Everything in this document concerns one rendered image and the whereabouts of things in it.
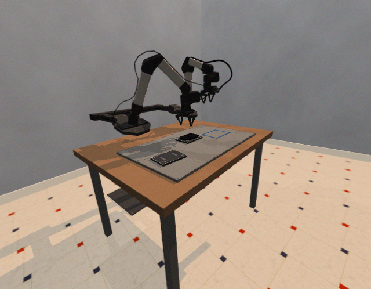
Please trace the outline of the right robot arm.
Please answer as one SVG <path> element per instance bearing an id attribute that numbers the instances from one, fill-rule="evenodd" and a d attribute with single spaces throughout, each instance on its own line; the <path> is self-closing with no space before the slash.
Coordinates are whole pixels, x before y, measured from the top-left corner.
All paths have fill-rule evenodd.
<path id="1" fill-rule="evenodd" d="M 143 109 L 144 97 L 146 95 L 148 83 L 157 67 L 163 71 L 181 90 L 182 95 L 180 95 L 180 100 L 182 104 L 189 103 L 189 100 L 191 103 L 200 102 L 200 92 L 191 91 L 191 87 L 185 82 L 185 80 L 181 78 L 181 76 L 179 76 L 179 74 L 165 61 L 160 54 L 156 54 L 144 59 L 143 63 L 144 64 L 141 70 L 137 91 L 134 100 L 132 101 L 132 108 L 128 114 L 128 122 L 117 124 L 117 127 L 121 130 L 126 130 L 148 123 L 148 121 L 143 118 L 140 118 L 138 121 L 138 116 L 141 114 Z"/>

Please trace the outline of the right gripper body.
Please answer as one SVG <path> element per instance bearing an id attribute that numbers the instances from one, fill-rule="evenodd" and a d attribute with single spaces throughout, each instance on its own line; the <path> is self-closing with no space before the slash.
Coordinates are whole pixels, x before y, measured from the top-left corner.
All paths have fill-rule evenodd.
<path id="1" fill-rule="evenodd" d="M 194 116 L 193 114 L 190 115 L 190 113 L 194 113 L 193 109 L 190 109 L 190 104 L 189 103 L 181 103 L 181 110 L 177 111 L 177 114 L 182 114 L 182 116 L 187 116 L 187 117 L 192 117 Z"/>

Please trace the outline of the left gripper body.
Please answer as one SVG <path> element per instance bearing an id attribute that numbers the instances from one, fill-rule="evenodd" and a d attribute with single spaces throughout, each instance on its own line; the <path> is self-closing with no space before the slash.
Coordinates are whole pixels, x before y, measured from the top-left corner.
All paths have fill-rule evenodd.
<path id="1" fill-rule="evenodd" d="M 209 93 L 215 93 L 215 91 L 213 91 L 213 87 L 217 90 L 218 87 L 217 86 L 211 86 L 211 83 L 210 82 L 205 82 L 203 83 L 204 87 L 203 87 L 203 90 L 201 90 L 200 94 L 205 94 L 206 92 L 209 92 Z M 205 87 L 206 86 L 206 87 Z M 209 90 L 208 90 L 209 89 Z"/>

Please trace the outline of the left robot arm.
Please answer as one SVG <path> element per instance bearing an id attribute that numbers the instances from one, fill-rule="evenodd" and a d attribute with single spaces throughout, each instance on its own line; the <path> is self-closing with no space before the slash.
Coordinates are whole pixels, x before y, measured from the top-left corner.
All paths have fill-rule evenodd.
<path id="1" fill-rule="evenodd" d="M 195 67 L 200 69 L 203 74 L 206 74 L 205 76 L 203 76 L 203 82 L 218 82 L 219 81 L 220 79 L 219 72 L 213 72 L 214 71 L 213 65 L 201 62 L 199 60 L 196 60 L 196 59 L 193 59 L 187 56 L 181 67 L 181 70 L 184 73 L 185 79 L 187 80 L 187 81 L 185 80 L 185 82 L 191 87 L 191 91 L 193 91 L 192 90 L 192 73 Z"/>

